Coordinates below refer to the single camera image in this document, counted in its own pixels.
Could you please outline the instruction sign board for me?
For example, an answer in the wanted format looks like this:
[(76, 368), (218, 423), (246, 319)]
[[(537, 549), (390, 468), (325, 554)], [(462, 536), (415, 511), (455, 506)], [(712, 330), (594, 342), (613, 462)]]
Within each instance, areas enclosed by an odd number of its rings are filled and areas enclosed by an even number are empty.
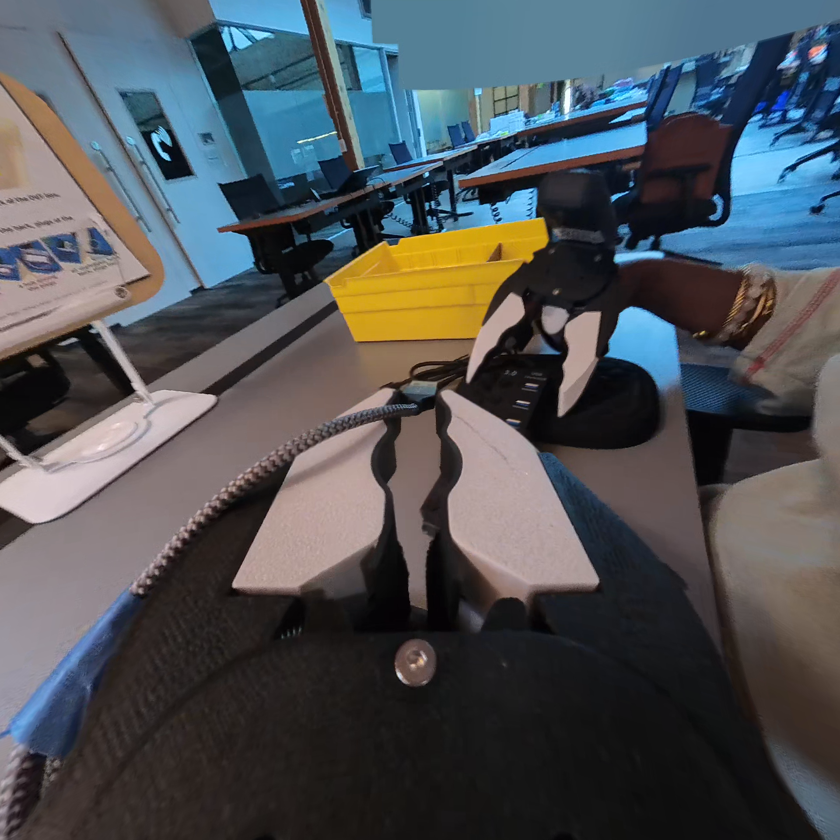
[(162, 289), (145, 232), (48, 104), (1, 87), (1, 358)]

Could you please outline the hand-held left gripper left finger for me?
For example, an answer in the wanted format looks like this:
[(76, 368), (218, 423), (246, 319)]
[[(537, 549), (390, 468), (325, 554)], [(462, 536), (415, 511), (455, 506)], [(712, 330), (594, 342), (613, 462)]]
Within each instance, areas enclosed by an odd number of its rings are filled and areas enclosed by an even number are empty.
[(339, 603), (351, 625), (407, 625), (409, 573), (396, 535), (389, 482), (402, 415), (385, 388), (339, 420), (371, 414), (296, 457), (232, 587), (237, 595), (279, 595)]

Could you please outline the wooden pillar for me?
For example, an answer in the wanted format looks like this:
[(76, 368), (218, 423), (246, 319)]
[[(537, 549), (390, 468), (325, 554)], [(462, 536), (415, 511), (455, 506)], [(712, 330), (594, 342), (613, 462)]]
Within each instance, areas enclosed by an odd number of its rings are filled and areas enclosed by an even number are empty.
[(300, 4), (318, 66), (325, 104), (338, 139), (339, 150), (349, 168), (358, 171), (364, 168), (364, 156), (326, 3), (301, 1)]

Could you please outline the white door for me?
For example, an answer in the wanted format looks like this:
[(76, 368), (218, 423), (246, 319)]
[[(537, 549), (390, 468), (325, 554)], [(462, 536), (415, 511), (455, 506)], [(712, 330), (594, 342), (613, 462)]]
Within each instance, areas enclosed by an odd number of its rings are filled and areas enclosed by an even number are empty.
[(107, 91), (102, 84), (100, 67), (79, 55), (69, 32), (58, 29), (56, 37), (107, 126), (114, 156), (120, 163), (116, 164), (107, 157), (103, 143), (98, 143), (94, 151), (108, 167), (108, 173), (115, 179), (122, 194), (131, 201), (139, 224), (150, 238), (156, 237), (161, 250), (175, 257), (175, 267), (185, 272), (189, 293), (195, 295), (204, 291), (207, 286), (182, 237), (181, 218), (166, 195), (162, 180), (151, 169), (147, 154), (143, 152), (140, 132), (119, 93)]

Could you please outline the brown backed office chair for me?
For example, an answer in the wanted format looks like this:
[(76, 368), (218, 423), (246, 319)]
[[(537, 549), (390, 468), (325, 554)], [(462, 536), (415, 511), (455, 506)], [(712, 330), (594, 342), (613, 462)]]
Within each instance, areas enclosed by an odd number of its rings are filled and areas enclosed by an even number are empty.
[(650, 133), (633, 185), (612, 204), (625, 227), (623, 246), (693, 228), (718, 228), (730, 216), (732, 158), (739, 133), (730, 124), (698, 112), (662, 120)]

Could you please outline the yellow plastic bin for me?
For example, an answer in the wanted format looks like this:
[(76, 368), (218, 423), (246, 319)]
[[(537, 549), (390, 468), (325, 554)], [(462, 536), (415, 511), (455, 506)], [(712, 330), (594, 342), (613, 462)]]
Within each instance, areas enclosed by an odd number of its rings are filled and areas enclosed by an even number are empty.
[(541, 218), (404, 238), (325, 284), (357, 343), (472, 340), (501, 283), (548, 241)]

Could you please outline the person's right forearm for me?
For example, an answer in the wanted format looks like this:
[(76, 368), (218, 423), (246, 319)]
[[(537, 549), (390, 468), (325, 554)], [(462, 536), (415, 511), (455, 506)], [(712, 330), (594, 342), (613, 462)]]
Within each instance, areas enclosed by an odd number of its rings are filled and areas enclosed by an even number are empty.
[(839, 268), (782, 270), (751, 264), (744, 272), (751, 280), (773, 283), (775, 305), (739, 352), (730, 378), (761, 390), (758, 413), (810, 416), (818, 377), (839, 352)]

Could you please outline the white sign stand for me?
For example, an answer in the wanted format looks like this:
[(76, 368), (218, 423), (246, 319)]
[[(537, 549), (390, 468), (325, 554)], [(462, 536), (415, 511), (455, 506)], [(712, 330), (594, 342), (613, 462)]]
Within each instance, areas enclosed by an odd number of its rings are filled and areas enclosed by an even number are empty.
[(44, 457), (24, 455), (6, 437), (18, 469), (1, 482), (1, 508), (28, 524), (63, 518), (209, 413), (212, 394), (152, 392), (104, 321), (92, 326), (129, 378), (133, 399)]

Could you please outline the wood edged office desk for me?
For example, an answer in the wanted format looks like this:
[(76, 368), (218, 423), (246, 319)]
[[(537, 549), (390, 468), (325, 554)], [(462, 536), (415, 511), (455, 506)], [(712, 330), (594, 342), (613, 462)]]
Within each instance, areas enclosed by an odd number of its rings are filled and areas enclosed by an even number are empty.
[(514, 193), (537, 187), (555, 172), (598, 169), (639, 160), (648, 139), (645, 123), (515, 150), (465, 176), (460, 188), (476, 191), (480, 203), (505, 201)]
[(407, 224), (411, 235), (428, 233), (424, 189), (428, 177), (440, 168), (442, 164), (439, 162), (415, 164), (393, 173), (378, 175), (372, 184), (357, 192), (284, 208), (259, 221), (244, 224), (235, 222), (219, 227), (217, 231), (219, 234), (244, 236), (243, 232), (249, 228), (286, 223), (291, 224), (295, 239), (300, 243), (308, 238), (314, 239), (312, 236), (324, 228), (347, 223), (355, 237), (356, 248), (362, 255), (380, 243), (391, 245), (407, 238), (405, 234), (386, 232), (382, 227), (388, 214), (386, 205), (397, 197), (408, 199), (413, 211), (413, 221)]

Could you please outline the black usb hub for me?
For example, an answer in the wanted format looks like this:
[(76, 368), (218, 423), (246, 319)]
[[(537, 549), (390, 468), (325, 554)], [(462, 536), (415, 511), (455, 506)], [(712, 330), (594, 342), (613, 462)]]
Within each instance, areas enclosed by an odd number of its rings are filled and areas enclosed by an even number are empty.
[(563, 362), (558, 354), (499, 354), (455, 391), (536, 442), (543, 423), (557, 418)]

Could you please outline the blue tape strip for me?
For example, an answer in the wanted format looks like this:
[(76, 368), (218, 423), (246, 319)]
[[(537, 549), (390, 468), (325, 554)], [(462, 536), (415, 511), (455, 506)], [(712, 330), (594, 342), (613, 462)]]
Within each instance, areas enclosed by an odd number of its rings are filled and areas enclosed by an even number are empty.
[(66, 758), (102, 675), (142, 604), (141, 596), (122, 592), (11, 718), (2, 737), (49, 759)]

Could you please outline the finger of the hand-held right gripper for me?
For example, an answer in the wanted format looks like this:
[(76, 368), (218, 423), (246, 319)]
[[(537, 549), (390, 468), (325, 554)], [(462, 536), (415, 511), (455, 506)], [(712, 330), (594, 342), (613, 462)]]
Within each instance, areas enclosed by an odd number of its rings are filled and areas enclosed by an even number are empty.
[(588, 385), (599, 361), (602, 314), (585, 311), (564, 327), (566, 355), (558, 390), (557, 417), (565, 417), (575, 406)]
[(481, 367), (491, 358), (524, 350), (532, 338), (532, 315), (525, 300), (511, 292), (491, 307), (482, 324), (467, 360), (465, 383), (474, 381)]

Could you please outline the black office chair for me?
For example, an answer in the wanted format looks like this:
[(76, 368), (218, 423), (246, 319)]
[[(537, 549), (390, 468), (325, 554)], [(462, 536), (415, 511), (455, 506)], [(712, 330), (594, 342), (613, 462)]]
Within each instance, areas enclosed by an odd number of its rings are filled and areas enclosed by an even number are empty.
[[(262, 174), (219, 183), (218, 188), (241, 223), (256, 222), (278, 214), (282, 205)], [(299, 297), (320, 282), (316, 267), (333, 252), (329, 240), (295, 239), (291, 224), (271, 223), (243, 232), (250, 244), (255, 268), (262, 275), (277, 275), (288, 300)]]

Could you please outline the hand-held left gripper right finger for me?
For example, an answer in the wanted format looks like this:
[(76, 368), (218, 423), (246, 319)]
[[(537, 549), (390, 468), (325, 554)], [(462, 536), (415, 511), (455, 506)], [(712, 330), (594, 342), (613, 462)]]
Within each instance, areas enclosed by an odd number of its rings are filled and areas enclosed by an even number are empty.
[(452, 391), (437, 395), (440, 473), (427, 498), (433, 629), (502, 600), (533, 612), (543, 595), (591, 594), (598, 573), (540, 457), (515, 428)]

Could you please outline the black mesh chair seat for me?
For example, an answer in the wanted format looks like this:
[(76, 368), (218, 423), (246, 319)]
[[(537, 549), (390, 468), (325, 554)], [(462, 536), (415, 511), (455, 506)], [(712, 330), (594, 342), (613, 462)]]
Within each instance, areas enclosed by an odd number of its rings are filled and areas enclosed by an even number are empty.
[(795, 434), (810, 428), (810, 414), (765, 411), (770, 394), (729, 378), (729, 370), (709, 364), (680, 365), (691, 454), (699, 487), (720, 484), (736, 430)]

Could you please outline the person's right hand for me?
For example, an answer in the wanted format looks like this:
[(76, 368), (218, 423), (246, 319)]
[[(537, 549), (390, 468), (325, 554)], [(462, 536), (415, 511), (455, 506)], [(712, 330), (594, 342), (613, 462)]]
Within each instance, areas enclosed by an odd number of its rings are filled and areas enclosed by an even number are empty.
[(738, 270), (683, 259), (635, 259), (617, 269), (627, 306), (706, 338), (723, 329), (744, 281)]

